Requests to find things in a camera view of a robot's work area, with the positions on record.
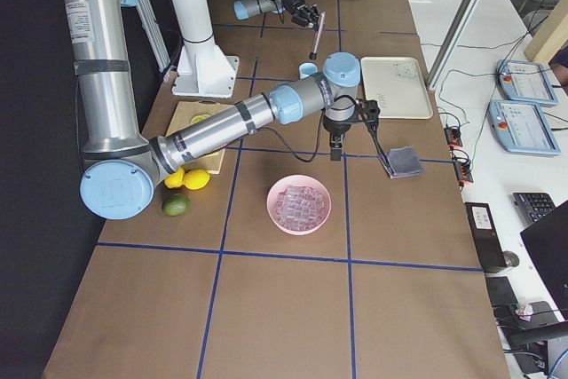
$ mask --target beige tray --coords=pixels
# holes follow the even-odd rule
[[[386,119],[430,119],[432,105],[418,61],[410,57],[361,60],[365,97],[374,99]]]
[[[171,118],[170,126],[166,132],[166,136],[189,126],[190,121],[196,115],[201,114],[216,114],[227,108],[231,107],[226,104],[218,104],[211,101],[179,101],[177,103],[176,111]],[[223,164],[223,157],[225,150],[219,150],[215,153],[205,155],[195,162],[187,163],[184,165],[185,170],[204,169],[211,174],[218,174],[221,171]]]

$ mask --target blue joint cap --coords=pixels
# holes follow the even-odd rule
[[[297,122],[304,117],[304,105],[298,92],[283,84],[268,95],[278,110],[278,121],[282,124]]]
[[[132,6],[138,6],[138,0],[121,0],[121,6],[124,8],[131,8]]]
[[[235,0],[233,4],[233,10],[234,16],[237,17],[237,20],[247,20],[249,18],[247,8],[245,8],[245,5],[242,4],[240,0]]]
[[[323,63],[323,74],[337,86],[352,88],[361,81],[361,65],[355,55],[336,52],[329,55]]]
[[[154,183],[134,163],[105,160],[83,173],[80,191],[83,202],[93,213],[106,219],[126,219],[150,203]]]

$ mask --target white table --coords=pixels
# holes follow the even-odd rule
[[[421,38],[422,51],[430,69],[444,41],[447,30],[462,0],[409,0],[414,21]],[[513,42],[526,33],[526,28],[509,0],[481,0],[469,21],[458,47],[452,54],[440,83],[436,88],[437,103],[448,113],[457,115],[461,122],[466,122],[463,112],[447,104],[447,99],[463,108],[467,122],[461,128],[464,150],[472,156],[477,142],[473,162],[474,184],[465,186],[462,192],[464,201],[486,202],[489,204],[495,227],[503,250],[516,253],[520,259],[517,268],[504,273],[517,295],[519,303],[536,301],[548,302],[556,309],[550,294],[543,285],[533,263],[528,256],[520,232],[525,228],[512,202],[513,192],[549,193],[556,205],[568,199],[568,131],[555,132],[555,137],[562,153],[554,158],[509,154],[505,152],[494,137],[485,110],[489,100],[503,99],[500,89],[494,89],[493,75],[472,77],[450,70],[460,70],[473,75],[493,73],[497,60],[504,59],[510,53],[513,44],[497,49],[502,43]],[[526,36],[513,53],[512,59],[524,59],[525,46],[531,41]],[[548,76],[553,84],[557,80],[551,72]],[[556,89],[559,105],[545,108],[545,112],[568,118],[568,98],[562,89]],[[547,117],[551,127],[565,127],[566,123]],[[450,125],[455,119],[448,117]],[[507,356],[509,372],[514,379],[523,378],[513,356]]]

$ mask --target black monitor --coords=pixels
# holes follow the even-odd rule
[[[552,299],[568,310],[568,201],[522,231],[521,238]]]

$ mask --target white cup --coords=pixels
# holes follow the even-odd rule
[[[300,64],[298,71],[300,72],[300,78],[304,79],[308,75],[317,73],[318,66],[316,66],[313,62],[304,62],[303,64]]]

